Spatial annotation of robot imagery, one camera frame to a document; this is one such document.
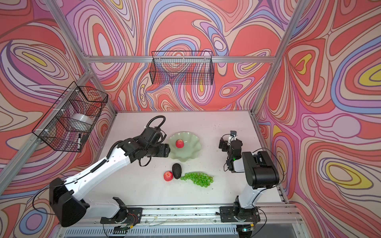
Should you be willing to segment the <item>red fake apple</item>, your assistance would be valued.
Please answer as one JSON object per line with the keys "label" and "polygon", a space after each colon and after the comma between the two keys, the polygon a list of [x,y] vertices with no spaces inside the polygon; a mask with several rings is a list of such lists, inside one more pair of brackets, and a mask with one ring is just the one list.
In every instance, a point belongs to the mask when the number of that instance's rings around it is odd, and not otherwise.
{"label": "red fake apple", "polygon": [[171,181],[173,179],[173,173],[171,171],[166,171],[163,175],[165,181]]}
{"label": "red fake apple", "polygon": [[182,140],[182,139],[178,139],[177,141],[176,141],[176,143],[175,143],[175,146],[177,147],[177,148],[183,148],[184,147],[184,145],[185,145],[185,143],[184,143],[184,141]]}

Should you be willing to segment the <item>dark fake avocado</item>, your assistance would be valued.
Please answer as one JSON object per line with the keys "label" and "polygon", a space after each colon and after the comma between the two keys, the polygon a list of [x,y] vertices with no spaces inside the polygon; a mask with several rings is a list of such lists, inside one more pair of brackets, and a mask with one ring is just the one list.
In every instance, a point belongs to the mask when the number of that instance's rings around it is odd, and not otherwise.
{"label": "dark fake avocado", "polygon": [[172,166],[172,174],[175,179],[180,179],[182,176],[182,168],[181,165],[178,163],[175,163]]}

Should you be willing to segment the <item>green fake grape bunch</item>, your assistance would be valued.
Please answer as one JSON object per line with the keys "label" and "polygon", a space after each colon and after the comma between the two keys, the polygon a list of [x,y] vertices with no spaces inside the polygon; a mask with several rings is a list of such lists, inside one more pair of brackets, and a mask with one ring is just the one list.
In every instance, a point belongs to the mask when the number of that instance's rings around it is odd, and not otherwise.
{"label": "green fake grape bunch", "polygon": [[200,187],[209,187],[213,182],[213,177],[202,172],[190,172],[185,173],[184,176],[180,178],[183,181],[190,180],[193,184]]}

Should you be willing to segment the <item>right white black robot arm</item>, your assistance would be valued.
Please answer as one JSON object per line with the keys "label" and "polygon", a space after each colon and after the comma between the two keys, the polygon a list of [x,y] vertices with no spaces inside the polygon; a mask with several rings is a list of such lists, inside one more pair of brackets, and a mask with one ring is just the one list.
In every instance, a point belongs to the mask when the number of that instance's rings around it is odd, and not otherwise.
{"label": "right white black robot arm", "polygon": [[243,192],[238,195],[232,206],[221,206],[217,215],[221,222],[253,222],[260,221],[257,202],[267,191],[280,182],[277,168],[265,151],[243,152],[243,143],[235,135],[228,140],[220,139],[219,149],[227,152],[224,171],[244,173],[247,181]]}

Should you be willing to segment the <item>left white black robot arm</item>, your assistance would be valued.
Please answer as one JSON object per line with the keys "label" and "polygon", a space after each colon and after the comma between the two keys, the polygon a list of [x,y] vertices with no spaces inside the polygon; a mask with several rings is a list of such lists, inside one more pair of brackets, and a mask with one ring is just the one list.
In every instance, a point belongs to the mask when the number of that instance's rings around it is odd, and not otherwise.
{"label": "left white black robot arm", "polygon": [[108,176],[133,162],[143,167],[141,160],[144,157],[151,160],[153,157],[169,156],[171,149],[164,143],[167,135],[161,129],[163,124],[151,126],[157,119],[163,123],[166,121],[163,115],[153,117],[140,135],[115,142],[100,161],[65,180],[56,178],[50,182],[49,205],[62,227],[70,227],[84,218],[100,218],[103,223],[123,224],[131,216],[133,224],[139,222],[118,197],[104,201],[86,201],[84,198]]}

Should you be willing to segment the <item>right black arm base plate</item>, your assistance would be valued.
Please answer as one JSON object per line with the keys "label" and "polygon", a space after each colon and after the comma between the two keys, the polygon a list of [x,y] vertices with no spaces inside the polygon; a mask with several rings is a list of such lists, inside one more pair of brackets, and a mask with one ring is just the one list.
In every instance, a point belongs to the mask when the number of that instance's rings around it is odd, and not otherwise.
{"label": "right black arm base plate", "polygon": [[233,206],[221,206],[216,215],[220,217],[223,223],[250,222],[256,224],[261,221],[259,211],[256,208],[242,209]]}

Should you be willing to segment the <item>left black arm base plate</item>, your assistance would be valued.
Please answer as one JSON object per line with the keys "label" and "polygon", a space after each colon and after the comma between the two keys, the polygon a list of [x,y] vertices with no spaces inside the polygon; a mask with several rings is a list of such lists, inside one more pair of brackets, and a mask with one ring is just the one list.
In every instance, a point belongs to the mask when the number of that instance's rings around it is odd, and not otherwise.
{"label": "left black arm base plate", "polygon": [[100,220],[100,223],[101,224],[136,225],[136,224],[139,224],[141,221],[142,212],[143,212],[143,208],[141,207],[121,208],[111,218],[102,217]]}

